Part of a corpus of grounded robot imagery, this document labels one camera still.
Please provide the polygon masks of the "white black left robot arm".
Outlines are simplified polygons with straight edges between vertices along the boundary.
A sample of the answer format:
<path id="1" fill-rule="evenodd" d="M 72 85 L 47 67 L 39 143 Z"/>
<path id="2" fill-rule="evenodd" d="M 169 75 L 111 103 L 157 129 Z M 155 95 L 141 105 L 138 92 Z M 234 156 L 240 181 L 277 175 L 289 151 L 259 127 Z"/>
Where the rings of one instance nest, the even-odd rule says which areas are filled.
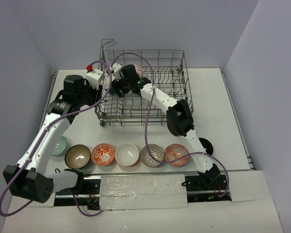
<path id="1" fill-rule="evenodd" d="M 81 75 L 68 75 L 64 87 L 47 109 L 45 120 L 33 143 L 17 162 L 7 165 L 3 176 L 13 196 L 46 202 L 51 194 L 64 189 L 80 193 L 85 188 L 79 169 L 65 169 L 45 175 L 56 144 L 85 105 L 92 106 L 101 99 L 102 85 Z"/>

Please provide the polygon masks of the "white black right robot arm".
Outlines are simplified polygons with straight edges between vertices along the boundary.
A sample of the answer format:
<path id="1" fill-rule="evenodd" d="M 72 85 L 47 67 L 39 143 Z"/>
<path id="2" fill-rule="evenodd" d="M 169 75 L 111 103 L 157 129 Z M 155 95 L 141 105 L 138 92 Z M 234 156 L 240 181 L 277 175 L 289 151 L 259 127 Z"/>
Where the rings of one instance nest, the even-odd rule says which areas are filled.
<path id="1" fill-rule="evenodd" d="M 149 108 L 155 105 L 165 113 L 169 132 L 180 138 L 186 149 L 193 155 L 202 187 L 206 190 L 213 189 L 218 184 L 220 170 L 211 159 L 213 150 L 207 151 L 211 143 L 197 136 L 187 101 L 177 100 L 161 91 L 153 81 L 141 77 L 132 64 L 123 67 L 114 63 L 111 66 L 111 72 L 115 76 L 112 88 L 120 98 L 131 92 L 148 100 Z"/>

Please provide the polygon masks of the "blue triangle pattern bowl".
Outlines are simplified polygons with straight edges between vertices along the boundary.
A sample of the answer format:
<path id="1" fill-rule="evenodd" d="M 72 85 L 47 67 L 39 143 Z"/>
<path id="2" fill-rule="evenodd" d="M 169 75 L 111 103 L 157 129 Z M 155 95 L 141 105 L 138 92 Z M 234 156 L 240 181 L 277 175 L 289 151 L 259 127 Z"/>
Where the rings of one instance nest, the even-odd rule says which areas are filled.
<path id="1" fill-rule="evenodd" d="M 109 90 L 109 94 L 110 94 L 110 95 L 114 95 L 114 94 L 115 94 L 115 90 L 114 90 L 112 87 L 111 87 L 110 90 Z"/>

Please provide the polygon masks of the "white bowl red diamond pattern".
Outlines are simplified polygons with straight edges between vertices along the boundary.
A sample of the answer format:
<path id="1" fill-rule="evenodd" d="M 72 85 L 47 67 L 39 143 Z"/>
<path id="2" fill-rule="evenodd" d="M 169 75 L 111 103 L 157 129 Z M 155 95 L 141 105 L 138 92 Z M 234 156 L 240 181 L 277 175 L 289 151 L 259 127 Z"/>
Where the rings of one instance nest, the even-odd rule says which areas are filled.
<path id="1" fill-rule="evenodd" d="M 139 65 L 134 65 L 134 68 L 136 70 L 136 73 L 141 78 L 143 76 L 143 68 L 141 66 L 139 66 Z"/>

